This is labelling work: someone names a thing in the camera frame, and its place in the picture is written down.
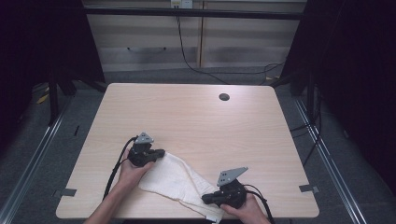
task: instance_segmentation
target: wall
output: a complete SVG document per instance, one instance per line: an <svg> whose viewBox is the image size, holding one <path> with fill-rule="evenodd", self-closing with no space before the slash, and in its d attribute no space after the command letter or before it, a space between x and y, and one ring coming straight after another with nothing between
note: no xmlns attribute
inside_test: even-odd
<svg viewBox="0 0 396 224"><path fill-rule="evenodd" d="M85 6L170 7L170 1L85 0ZM305 1L193 1L193 8L302 12ZM177 19L88 15L102 67L108 71L186 67ZM263 66L286 59L297 21L180 18L191 66Z"/></svg>

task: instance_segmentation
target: metal rail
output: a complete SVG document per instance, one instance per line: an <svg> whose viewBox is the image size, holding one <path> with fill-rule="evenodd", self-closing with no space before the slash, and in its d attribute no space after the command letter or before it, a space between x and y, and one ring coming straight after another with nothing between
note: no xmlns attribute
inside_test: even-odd
<svg viewBox="0 0 396 224"><path fill-rule="evenodd" d="M297 108L299 109L300 115L308 128L309 134L312 137L314 142L317 142L318 137L318 129L316 126L308 125L309 118L306 115L306 108L301 99L296 100ZM332 159L332 155L330 154L329 149L327 149L326 145L324 144L323 140L319 138L318 140L318 153L323 160L324 165L326 166L327 171L329 172L330 177L332 178L332 182L334 183L337 191L343 201L346 210L348 211L350 217L352 218L353 223L355 224L367 224L364 215L355 200L355 197L352 195L347 183L345 182L344 178L341 176L340 171L338 170L337 165L335 164L334 160Z"/></svg>
<svg viewBox="0 0 396 224"><path fill-rule="evenodd" d="M37 7L47 13L56 14L91 14L91 15L130 15L130 16L173 16L173 17L208 17L299 21L304 17L300 12L237 11L188 8L156 7Z"/></svg>
<svg viewBox="0 0 396 224"><path fill-rule="evenodd" d="M61 111L58 118L52 123L52 125L48 127L46 133L41 139L40 144L35 150L35 154L29 161L26 169L24 170L20 180L18 181L14 190L12 190L11 194L8 196L7 201L0 212L1 224L9 224L15 217L15 214L17 213L17 210L21 205L23 197L25 196L27 190L32 184L35 173L37 172L40 163L43 161L48 151L48 148L50 147L50 143L52 142L53 137L57 133L62 123L62 120L64 118L64 112L67 110L67 107L69 107L71 100L72 97L67 97L66 102L64 103L63 110Z"/></svg>

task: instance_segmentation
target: white towel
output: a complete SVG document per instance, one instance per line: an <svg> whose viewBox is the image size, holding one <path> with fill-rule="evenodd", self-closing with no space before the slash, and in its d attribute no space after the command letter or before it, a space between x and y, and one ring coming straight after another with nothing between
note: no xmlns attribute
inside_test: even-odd
<svg viewBox="0 0 396 224"><path fill-rule="evenodd" d="M182 159L166 152L143 176L139 188L179 201L186 207L219 223L224 214L215 204L204 204L201 197L218 190Z"/></svg>

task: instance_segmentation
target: table top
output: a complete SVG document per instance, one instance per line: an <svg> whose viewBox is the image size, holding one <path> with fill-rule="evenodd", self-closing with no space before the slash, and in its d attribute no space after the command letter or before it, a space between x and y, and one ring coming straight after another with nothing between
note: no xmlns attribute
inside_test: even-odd
<svg viewBox="0 0 396 224"><path fill-rule="evenodd" d="M230 99L220 100L222 93ZM124 144L142 132L154 138L153 149L180 157L213 186L221 171L248 167L238 180L262 192L273 217L318 215L312 191L300 191L309 183L274 89L126 83L108 86L66 186L76 195L63 196L56 215L88 217L103 199ZM204 218L139 188L116 217Z"/></svg>

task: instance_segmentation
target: power cord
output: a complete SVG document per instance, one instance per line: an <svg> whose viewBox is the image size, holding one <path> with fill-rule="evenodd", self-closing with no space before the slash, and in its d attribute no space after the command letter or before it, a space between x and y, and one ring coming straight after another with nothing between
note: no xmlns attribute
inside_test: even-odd
<svg viewBox="0 0 396 224"><path fill-rule="evenodd" d="M267 200L264 199L264 197L262 197L262 193L256 187L254 187L252 185L244 185L244 186L249 186L249 187L252 187L255 190L257 190L258 193L255 192L255 191L251 191L251 190L247 189L246 193L251 193L251 194L255 195L256 197L258 197L262 201L262 204L264 205L265 211L267 212L267 216L268 216L269 221L271 222L271 224L275 224L274 218L273 218L273 216L271 214L270 207L268 206Z"/></svg>
<svg viewBox="0 0 396 224"><path fill-rule="evenodd" d="M321 97L319 96L319 91L318 91L318 89L317 89L317 105L316 105L316 114L315 114L315 116L314 116L314 120L317 120L318 117L321 116L321 111L320 111L321 107L320 107L320 105L321 105ZM305 128L307 128L307 127L309 127L309 126L313 126L313 125L315 125L315 122L312 123L312 121L309 120L309 123L307 123L307 124L303 124L303 125L298 126L298 127L296 127L296 128L290 129L290 132L299 131L299 130L301 130L301 129L305 129ZM303 136L303 135L305 135L305 134L307 134L307 133L308 133L308 132L305 132L305 133L300 134L300 135L297 135L297 136L293 136L293 138Z"/></svg>
<svg viewBox="0 0 396 224"><path fill-rule="evenodd" d="M309 131L306 131L305 133L301 133L301 134L295 135L292 138L298 138L298 137L304 136L304 135L306 135L308 133L309 133Z"/></svg>
<svg viewBox="0 0 396 224"><path fill-rule="evenodd" d="M224 83L224 84L226 84L226 85L231 85L231 84L228 83L228 82L226 82L226 81L224 81L224 80L221 80L220 78L218 78L218 77L216 77L216 76L214 76L214 75L221 75L221 74L232 74L232 75L259 75L259 74L264 74L264 79L263 79L263 81L259 84L259 86L260 86L260 85L262 85L262 84L265 82L267 72L269 72L269 71L271 71L271 70L274 70L275 68L277 68L277 67L280 66L281 64L285 63L285 62L283 62L283 63L270 63L270 64L267 64L267 65L264 66L264 70L263 70L263 71L260 71L260 72L252 72L252 73L239 73L239 72L212 72L212 73L208 73L208 72L200 71L200 70L197 70L197 69L192 68L192 67L189 65L189 63L187 62L187 60L186 60L186 54L185 54L185 52L184 52L184 46L183 46L183 39L182 39L182 37L181 37L180 17L177 17L177 29L178 29L178 37L179 37L179 39L180 39L180 46L181 46L181 53L182 53L182 55L183 55L183 60L184 60L184 63L190 68L190 70L192 70L192 71L194 71L194 72L196 72L196 73L205 74L205 75L208 75L208 76L210 76L210 77L213 77L213 78L215 78L216 80L218 80L218 81L220 81L221 83Z"/></svg>
<svg viewBox="0 0 396 224"><path fill-rule="evenodd" d="M317 113L318 113L318 126L319 126L319 130L318 130L318 134L316 136L316 140L314 145L311 147L311 149L309 150L308 156L305 158L304 162L303 162L303 167L306 166L306 163L308 162L309 158L311 157L312 153L314 152L315 147L318 145L318 142L321 139L321 96L319 94L319 91L317 89Z"/></svg>
<svg viewBox="0 0 396 224"><path fill-rule="evenodd" d="M119 156L119 159L117 160L117 163L116 163L116 165L115 165L114 168L113 168L113 172L111 173L110 178L109 178L108 181L107 181L107 186L106 186L105 194L104 194L104 196L103 196L103 200L105 199L105 197L107 196L108 192L110 191L111 184L113 183L114 176L116 175L117 171L119 170L121 164L122 164L123 162L125 162L126 160L128 160L128 159L124 159L124 160L122 161L122 157L123 157L123 154L124 154L126 148L129 146L129 144L130 144L132 141L134 141L134 140L136 140L136 139L137 139L137 136L136 136L136 137L132 137L131 139L129 139L128 142L126 142L124 148L122 149L122 152L121 152L121 154L120 154L120 156Z"/></svg>

